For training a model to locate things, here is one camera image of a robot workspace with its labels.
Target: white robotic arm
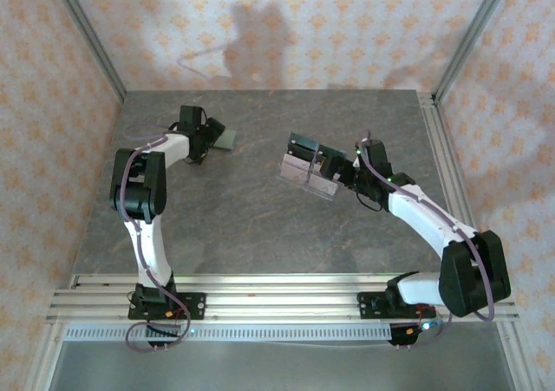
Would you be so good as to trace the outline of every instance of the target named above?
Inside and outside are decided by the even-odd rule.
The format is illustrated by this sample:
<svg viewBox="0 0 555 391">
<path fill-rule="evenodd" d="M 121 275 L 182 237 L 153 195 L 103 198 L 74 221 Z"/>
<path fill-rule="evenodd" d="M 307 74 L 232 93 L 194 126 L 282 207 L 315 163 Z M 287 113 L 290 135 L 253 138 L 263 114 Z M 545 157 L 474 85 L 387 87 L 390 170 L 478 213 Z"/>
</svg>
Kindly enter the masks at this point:
<svg viewBox="0 0 555 391">
<path fill-rule="evenodd" d="M 189 164 L 201 164 L 224 131 L 220 122 L 206 117 L 203 108 L 182 106 L 180 120 L 159 140 L 148 144 L 148 149 L 122 148 L 116 153 L 110 202 L 129 231 L 139 267 L 130 318 L 160 317 L 164 309 L 172 308 L 169 299 L 178 295 L 161 232 L 161 214 L 167 202 L 166 169 L 184 159 Z M 230 140 L 229 146 L 232 137 L 229 133 L 225 137 Z"/>
<path fill-rule="evenodd" d="M 420 200 L 435 205 L 443 211 L 432 199 L 430 199 L 417 185 L 405 185 L 403 189 L 413 193 Z M 430 210 L 414 198 L 410 198 L 404 193 L 393 192 L 389 195 L 389 211 L 392 215 L 403 220 L 413 228 L 428 244 L 434 249 L 440 259 L 443 251 L 452 242 L 463 243 L 464 239 L 453 228 L 446 225 L 445 220 L 441 219 L 437 213 Z M 467 237 L 473 238 L 478 232 L 474 228 L 463 224 L 457 219 L 450 217 L 457 227 L 463 230 Z M 441 299 L 440 273 L 418 272 L 399 281 L 397 287 L 401 293 L 403 302 L 407 304 L 425 303 L 434 306 L 444 306 Z"/>
<path fill-rule="evenodd" d="M 393 173 L 381 141 L 366 138 L 357 144 L 356 153 L 353 162 L 345 153 L 291 134 L 281 177 L 311 192 L 320 190 L 325 198 L 335 193 L 339 183 L 344 184 L 410 225 L 441 260 L 438 273 L 412 271 L 389 280 L 383 293 L 359 295 L 365 318 L 405 318 L 417 310 L 416 304 L 446 306 L 463 317 L 510 295 L 497 235 L 461 223 L 426 196 L 408 175 Z M 323 179 L 326 184 L 313 184 Z"/>
<path fill-rule="evenodd" d="M 189 156 L 189 138 L 182 134 L 168 134 L 166 142 L 160 144 L 152 150 L 145 150 L 143 153 L 151 152 L 164 153 L 166 158 L 166 169 L 178 160 L 184 160 Z M 140 227 L 140 242 L 142 254 L 153 277 L 160 285 L 167 285 L 172 276 L 172 269 L 166 260 L 164 251 L 164 241 L 161 230 L 162 215 L 156 215 L 151 222 L 145 219 L 136 219 Z M 137 266 L 139 268 L 139 284 L 145 287 L 155 288 L 152 280 L 147 275 L 147 270 L 141 265 L 139 251 L 137 249 L 137 231 L 132 222 L 124 222 L 129 231 Z"/>
</svg>

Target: wall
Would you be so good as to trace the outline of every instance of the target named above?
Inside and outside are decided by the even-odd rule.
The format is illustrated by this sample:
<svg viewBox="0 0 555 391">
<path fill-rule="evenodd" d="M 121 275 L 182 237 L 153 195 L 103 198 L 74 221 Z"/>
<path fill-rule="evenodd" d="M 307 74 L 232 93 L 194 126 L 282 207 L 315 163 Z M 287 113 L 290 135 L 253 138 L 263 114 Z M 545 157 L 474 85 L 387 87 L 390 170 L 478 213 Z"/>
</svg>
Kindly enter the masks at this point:
<svg viewBox="0 0 555 391">
<path fill-rule="evenodd" d="M 425 91 L 481 1 L 81 0 L 129 90 Z"/>
<path fill-rule="evenodd" d="M 504 0 L 444 103 L 482 227 L 503 238 L 545 389 L 555 389 L 555 0 Z"/>
<path fill-rule="evenodd" d="M 0 0 L 0 388 L 22 389 L 120 111 L 60 0 Z"/>
</svg>

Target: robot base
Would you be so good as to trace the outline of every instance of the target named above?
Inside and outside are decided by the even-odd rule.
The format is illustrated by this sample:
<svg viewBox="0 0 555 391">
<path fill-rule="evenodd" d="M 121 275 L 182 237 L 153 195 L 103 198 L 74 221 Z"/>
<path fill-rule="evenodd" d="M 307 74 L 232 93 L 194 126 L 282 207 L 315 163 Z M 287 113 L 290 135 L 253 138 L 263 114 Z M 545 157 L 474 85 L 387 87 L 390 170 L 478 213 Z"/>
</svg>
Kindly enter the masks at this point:
<svg viewBox="0 0 555 391">
<path fill-rule="evenodd" d="M 173 293 L 191 313 L 191 320 L 203 320 L 206 311 L 206 293 Z M 186 319 L 181 308 L 174 302 L 168 303 L 145 301 L 139 299 L 140 295 L 135 291 L 130 297 L 129 320 L 179 320 Z"/>
<path fill-rule="evenodd" d="M 361 319 L 434 319 L 435 308 L 427 304 L 402 305 L 391 300 L 389 292 L 372 291 L 356 295 Z"/>
</svg>

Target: table surface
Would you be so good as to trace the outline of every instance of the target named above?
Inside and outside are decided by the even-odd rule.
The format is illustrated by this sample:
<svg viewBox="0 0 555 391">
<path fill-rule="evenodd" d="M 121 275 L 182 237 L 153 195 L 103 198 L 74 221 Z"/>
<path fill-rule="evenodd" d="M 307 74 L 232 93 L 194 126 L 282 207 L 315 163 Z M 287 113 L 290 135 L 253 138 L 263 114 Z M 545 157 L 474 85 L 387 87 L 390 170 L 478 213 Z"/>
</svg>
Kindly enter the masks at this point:
<svg viewBox="0 0 555 391">
<path fill-rule="evenodd" d="M 400 219 L 372 212 L 340 187 L 333 201 L 277 178 L 290 132 L 349 153 L 366 128 L 445 207 L 416 92 L 402 90 L 130 92 L 88 221 L 75 273 L 136 273 L 130 237 L 108 202 L 115 151 L 137 147 L 126 127 L 169 125 L 181 105 L 237 130 L 232 151 L 167 170 L 162 234 L 177 274 L 357 273 L 438 270 L 440 260 Z"/>
</svg>

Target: green block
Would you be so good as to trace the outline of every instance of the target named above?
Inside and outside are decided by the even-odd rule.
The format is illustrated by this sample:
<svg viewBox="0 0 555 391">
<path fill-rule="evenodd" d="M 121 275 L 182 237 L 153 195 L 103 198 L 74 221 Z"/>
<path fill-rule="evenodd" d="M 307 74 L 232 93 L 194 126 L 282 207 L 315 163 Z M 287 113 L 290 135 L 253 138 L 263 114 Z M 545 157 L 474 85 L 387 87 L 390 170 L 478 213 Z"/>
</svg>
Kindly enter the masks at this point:
<svg viewBox="0 0 555 391">
<path fill-rule="evenodd" d="M 235 135 L 237 131 L 233 129 L 226 129 L 223 134 L 221 134 L 214 144 L 214 148 L 220 148 L 222 150 L 232 150 L 233 143 L 235 142 Z"/>
</svg>

